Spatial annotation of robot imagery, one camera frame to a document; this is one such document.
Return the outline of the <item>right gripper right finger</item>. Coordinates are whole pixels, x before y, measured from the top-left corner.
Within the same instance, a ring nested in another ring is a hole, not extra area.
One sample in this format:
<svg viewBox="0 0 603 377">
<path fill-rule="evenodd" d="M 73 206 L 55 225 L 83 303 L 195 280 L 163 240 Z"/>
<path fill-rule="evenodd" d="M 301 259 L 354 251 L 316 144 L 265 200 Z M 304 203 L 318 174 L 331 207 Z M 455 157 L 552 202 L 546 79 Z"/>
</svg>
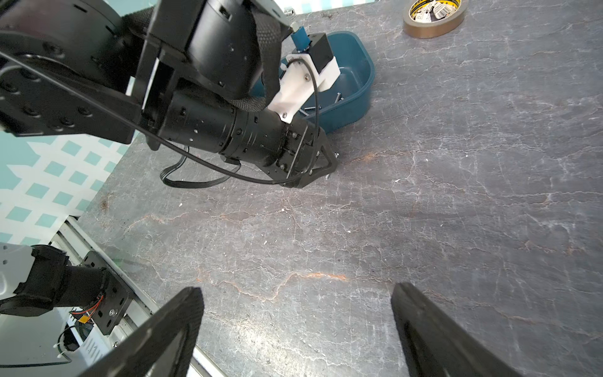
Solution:
<svg viewBox="0 0 603 377">
<path fill-rule="evenodd" d="M 410 376 L 520 375 L 413 284 L 396 284 L 391 306 Z"/>
</svg>

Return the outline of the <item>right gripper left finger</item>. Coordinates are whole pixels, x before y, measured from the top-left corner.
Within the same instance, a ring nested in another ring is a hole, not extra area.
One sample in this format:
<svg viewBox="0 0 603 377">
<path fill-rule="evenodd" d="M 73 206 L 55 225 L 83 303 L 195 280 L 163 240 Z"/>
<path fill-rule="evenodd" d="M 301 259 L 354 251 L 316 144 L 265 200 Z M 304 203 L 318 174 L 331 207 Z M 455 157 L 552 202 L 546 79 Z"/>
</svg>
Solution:
<svg viewBox="0 0 603 377">
<path fill-rule="evenodd" d="M 200 288 L 186 287 L 82 376 L 186 376 L 204 315 Z"/>
</svg>

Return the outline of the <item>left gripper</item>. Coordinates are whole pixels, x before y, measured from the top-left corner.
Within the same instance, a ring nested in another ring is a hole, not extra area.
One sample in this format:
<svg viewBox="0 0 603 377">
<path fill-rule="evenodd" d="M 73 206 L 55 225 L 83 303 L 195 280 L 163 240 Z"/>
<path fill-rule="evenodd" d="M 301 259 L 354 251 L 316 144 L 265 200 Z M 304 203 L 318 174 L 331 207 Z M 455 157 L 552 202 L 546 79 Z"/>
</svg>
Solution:
<svg viewBox="0 0 603 377">
<path fill-rule="evenodd" d="M 284 123 L 278 114 L 264 110 L 236 114 L 221 155 L 251 163 L 275 181 L 289 179 L 284 187 L 301 189 L 335 172 L 338 161 L 332 153 L 322 128 L 300 116 Z"/>
</svg>

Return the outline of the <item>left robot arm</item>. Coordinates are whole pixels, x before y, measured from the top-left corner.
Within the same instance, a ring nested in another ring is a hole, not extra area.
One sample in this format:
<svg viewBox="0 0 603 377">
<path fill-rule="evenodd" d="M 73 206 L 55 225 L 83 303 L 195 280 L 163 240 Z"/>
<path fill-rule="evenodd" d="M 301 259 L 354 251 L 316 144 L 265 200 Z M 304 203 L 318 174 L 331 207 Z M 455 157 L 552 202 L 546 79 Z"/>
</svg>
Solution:
<svg viewBox="0 0 603 377">
<path fill-rule="evenodd" d="M 242 163 L 265 185 L 302 188 L 338 161 L 299 111 L 339 66 L 274 1 L 158 1 L 120 16 L 104 1 L 1 4 L 1 128 L 15 137 L 87 134 L 125 145 L 135 133 L 193 158 Z"/>
</svg>

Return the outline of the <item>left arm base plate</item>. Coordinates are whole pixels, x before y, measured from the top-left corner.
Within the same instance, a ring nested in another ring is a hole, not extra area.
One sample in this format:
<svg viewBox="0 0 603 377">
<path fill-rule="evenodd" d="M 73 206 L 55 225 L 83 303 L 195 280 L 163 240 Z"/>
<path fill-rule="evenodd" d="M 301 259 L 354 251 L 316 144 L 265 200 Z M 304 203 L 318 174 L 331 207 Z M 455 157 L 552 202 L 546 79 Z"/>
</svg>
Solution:
<svg viewBox="0 0 603 377">
<path fill-rule="evenodd" d="M 89 251 L 77 270 L 85 273 L 85 283 L 96 282 L 99 277 L 100 283 L 93 300 L 75 307 L 70 314 L 81 323 L 93 322 L 104 336 L 109 336 L 126 314 L 133 289 L 98 251 Z"/>
</svg>

